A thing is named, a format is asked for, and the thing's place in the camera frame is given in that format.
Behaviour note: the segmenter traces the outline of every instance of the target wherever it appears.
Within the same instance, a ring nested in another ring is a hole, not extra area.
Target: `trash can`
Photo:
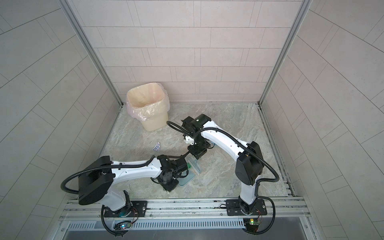
[[[160,83],[148,83],[132,88],[127,93],[127,111],[138,119],[147,131],[167,125],[169,98]]]

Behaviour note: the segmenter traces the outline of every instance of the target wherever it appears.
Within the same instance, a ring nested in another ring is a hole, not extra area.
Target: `plastic container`
[[[169,98],[160,83],[148,83],[127,93],[127,111],[151,132],[167,125]]]

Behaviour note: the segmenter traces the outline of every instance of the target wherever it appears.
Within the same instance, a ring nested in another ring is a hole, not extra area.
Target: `stone-patterned work surface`
[[[168,115],[170,121],[181,125],[182,119],[187,116],[195,118],[201,113],[212,118],[233,136],[243,141],[257,142],[264,159],[281,175],[255,104],[171,104]],[[160,142],[161,149],[156,152],[152,148],[157,142]],[[186,152],[187,144],[180,132],[168,126],[147,132],[138,120],[128,115],[124,106],[102,156],[109,155],[115,161],[139,161],[149,159],[152,155],[179,156]],[[199,159],[201,174],[170,193],[149,178],[130,180],[116,186],[127,190],[133,199],[237,197],[240,194],[240,180],[235,175],[235,163],[223,149],[215,146]],[[263,172],[264,177],[273,177],[267,168]],[[280,179],[277,183],[261,183],[259,195],[287,196],[287,192]]]

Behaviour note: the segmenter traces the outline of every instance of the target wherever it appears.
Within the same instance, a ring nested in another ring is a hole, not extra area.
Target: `wall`
[[[262,104],[323,239],[384,237],[383,15],[314,0]]]
[[[0,29],[0,238],[42,239],[119,105],[56,0],[0,1]]]
[[[68,0],[116,90],[157,81],[171,102],[256,102],[295,1]]]

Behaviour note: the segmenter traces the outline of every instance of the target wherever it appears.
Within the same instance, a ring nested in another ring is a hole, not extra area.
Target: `blue and white paper scrap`
[[[159,151],[160,150],[160,143],[157,142],[156,146],[152,150],[153,151]]]

